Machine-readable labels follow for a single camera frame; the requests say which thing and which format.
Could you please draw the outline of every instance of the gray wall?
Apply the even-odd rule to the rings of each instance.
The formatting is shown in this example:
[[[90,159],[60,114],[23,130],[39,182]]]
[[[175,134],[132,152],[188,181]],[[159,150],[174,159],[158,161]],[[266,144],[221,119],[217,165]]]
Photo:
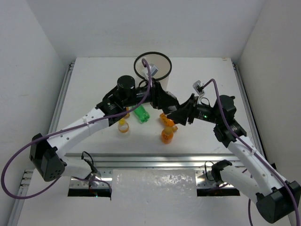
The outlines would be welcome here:
[[[300,9],[300,0],[267,0],[239,63],[268,158],[299,183]]]
[[[75,57],[238,60],[264,0],[27,0],[55,50]]]
[[[47,133],[66,66],[25,0],[0,0],[0,171],[33,135]],[[25,168],[25,150],[8,169],[6,184],[16,194]],[[14,200],[0,189],[0,226]]]

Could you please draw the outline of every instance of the orange object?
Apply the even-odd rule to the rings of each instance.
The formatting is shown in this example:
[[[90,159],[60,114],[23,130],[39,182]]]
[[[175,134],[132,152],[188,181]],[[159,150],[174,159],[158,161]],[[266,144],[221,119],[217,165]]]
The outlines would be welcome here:
[[[160,118],[162,119],[164,125],[172,128],[173,132],[176,132],[178,130],[178,127],[175,125],[174,121],[168,119],[166,115],[164,115],[164,113],[160,115]]]
[[[128,117],[130,117],[130,113],[127,113],[123,118],[127,119]]]
[[[173,129],[169,126],[165,127],[165,129],[161,133],[162,142],[164,144],[169,144],[174,137]]]
[[[121,133],[126,133],[130,129],[128,123],[126,122],[125,119],[120,119],[118,123],[118,130]]]

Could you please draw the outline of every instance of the green bottle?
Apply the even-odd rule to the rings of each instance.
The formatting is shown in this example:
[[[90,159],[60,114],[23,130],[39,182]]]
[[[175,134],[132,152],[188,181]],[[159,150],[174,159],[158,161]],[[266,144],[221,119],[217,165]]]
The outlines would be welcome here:
[[[150,118],[150,114],[144,109],[142,105],[137,107],[134,110],[134,113],[138,117],[139,121],[142,123],[147,122],[148,119]]]

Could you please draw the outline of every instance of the plastic bottle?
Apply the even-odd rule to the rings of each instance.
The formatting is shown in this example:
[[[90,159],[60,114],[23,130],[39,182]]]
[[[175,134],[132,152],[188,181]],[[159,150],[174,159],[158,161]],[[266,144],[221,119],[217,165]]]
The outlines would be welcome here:
[[[126,133],[130,129],[125,119],[120,119],[118,122],[118,130],[120,133]]]
[[[139,121],[142,123],[147,122],[148,119],[150,118],[150,114],[148,114],[148,112],[144,109],[142,105],[137,107],[134,110],[134,113],[138,117]]]
[[[127,113],[123,118],[127,119],[128,117],[130,117],[130,113]]]
[[[164,144],[169,144],[173,140],[173,137],[174,137],[173,129],[169,126],[166,126],[161,133],[162,142]]]
[[[178,130],[178,127],[175,125],[174,121],[171,119],[168,119],[164,113],[160,115],[160,118],[162,119],[165,126],[169,126],[173,129],[173,132],[176,132]]]

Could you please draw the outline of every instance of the metal frame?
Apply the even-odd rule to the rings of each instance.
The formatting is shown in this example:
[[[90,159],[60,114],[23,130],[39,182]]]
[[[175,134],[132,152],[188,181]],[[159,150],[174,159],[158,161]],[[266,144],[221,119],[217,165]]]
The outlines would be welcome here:
[[[63,108],[66,92],[68,89],[69,81],[72,75],[75,62],[71,62],[68,66],[59,98],[55,107],[55,112],[50,124],[49,133],[55,132],[58,121]],[[255,142],[255,146],[261,154],[264,154],[256,124],[252,115],[252,111],[247,99],[246,91],[241,80],[238,67],[233,63],[233,69],[238,81],[239,90],[244,102],[246,114],[250,123],[251,132]],[[80,154],[68,154],[66,156],[80,158]],[[204,180],[204,165],[205,161],[217,161],[227,159],[232,162],[234,166],[240,167],[243,171],[244,166],[240,160],[233,154],[210,154],[210,155],[109,155],[109,154],[93,154],[92,155],[95,166],[102,174],[102,179],[111,183],[113,169],[194,169],[196,173],[196,186],[197,188],[210,188],[211,186]],[[22,179],[18,195],[26,196],[28,186],[32,177],[33,170],[26,170],[24,178]],[[70,188],[87,188],[87,184],[71,179]],[[13,211],[11,212],[8,226],[16,226],[21,214],[24,200],[16,200]]]

